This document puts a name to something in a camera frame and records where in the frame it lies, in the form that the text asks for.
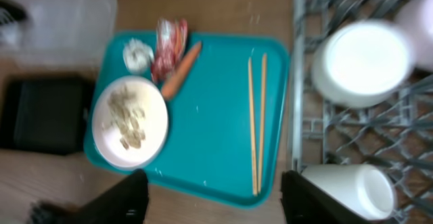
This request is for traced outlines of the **white bowl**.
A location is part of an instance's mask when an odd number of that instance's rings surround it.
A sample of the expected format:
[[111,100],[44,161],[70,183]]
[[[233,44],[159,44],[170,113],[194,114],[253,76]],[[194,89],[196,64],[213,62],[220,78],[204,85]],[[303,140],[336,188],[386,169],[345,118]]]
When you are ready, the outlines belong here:
[[332,103],[366,108],[389,98],[414,66],[412,46],[397,25],[366,20],[346,25],[319,46],[311,80]]

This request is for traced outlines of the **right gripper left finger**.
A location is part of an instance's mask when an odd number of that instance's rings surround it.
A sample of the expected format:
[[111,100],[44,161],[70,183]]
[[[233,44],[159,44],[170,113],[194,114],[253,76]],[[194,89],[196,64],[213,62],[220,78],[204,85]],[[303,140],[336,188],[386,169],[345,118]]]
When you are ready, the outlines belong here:
[[145,171],[133,171],[86,205],[70,210],[48,202],[33,204],[31,224],[143,224],[149,204]]

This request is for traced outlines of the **pink bowl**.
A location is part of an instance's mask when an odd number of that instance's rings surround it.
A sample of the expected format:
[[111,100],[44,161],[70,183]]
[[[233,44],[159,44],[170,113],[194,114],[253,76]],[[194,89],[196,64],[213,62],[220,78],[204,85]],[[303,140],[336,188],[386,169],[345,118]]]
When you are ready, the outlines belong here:
[[412,46],[416,66],[432,72],[432,0],[411,0],[402,6],[394,21]]

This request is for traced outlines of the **wooden chopstick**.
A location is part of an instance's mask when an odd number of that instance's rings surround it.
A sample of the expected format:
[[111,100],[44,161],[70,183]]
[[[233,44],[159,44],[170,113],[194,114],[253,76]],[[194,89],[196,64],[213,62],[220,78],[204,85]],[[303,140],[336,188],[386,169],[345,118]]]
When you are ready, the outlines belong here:
[[267,54],[262,57],[261,90],[260,90],[260,137],[259,137],[259,162],[258,162],[258,192],[261,193],[264,168],[265,147],[265,108],[266,108],[266,86],[267,86]]
[[248,99],[250,112],[250,143],[251,143],[251,160],[252,160],[252,191],[253,195],[258,195],[258,171],[256,162],[256,135],[255,135],[255,117],[254,117],[254,86],[252,76],[252,58],[248,59]]

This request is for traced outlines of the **white cup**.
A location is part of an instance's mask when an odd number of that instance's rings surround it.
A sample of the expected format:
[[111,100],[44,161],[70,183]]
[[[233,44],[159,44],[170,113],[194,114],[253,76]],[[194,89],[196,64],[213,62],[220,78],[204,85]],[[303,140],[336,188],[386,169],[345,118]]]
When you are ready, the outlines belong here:
[[388,219],[396,208],[391,181],[370,164],[311,165],[302,176],[366,220]]

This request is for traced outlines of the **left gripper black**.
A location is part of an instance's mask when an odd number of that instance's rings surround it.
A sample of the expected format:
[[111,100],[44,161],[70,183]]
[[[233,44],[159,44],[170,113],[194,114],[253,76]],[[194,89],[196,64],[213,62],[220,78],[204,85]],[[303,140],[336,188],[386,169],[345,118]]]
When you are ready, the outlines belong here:
[[12,0],[0,0],[1,25],[25,22],[28,14],[24,7]]

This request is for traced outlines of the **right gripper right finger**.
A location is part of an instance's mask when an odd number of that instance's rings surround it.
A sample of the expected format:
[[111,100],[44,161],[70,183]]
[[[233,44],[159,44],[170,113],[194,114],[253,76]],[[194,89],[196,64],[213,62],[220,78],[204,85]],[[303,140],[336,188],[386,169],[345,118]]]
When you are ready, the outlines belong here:
[[296,171],[281,175],[281,205],[287,224],[368,224]]

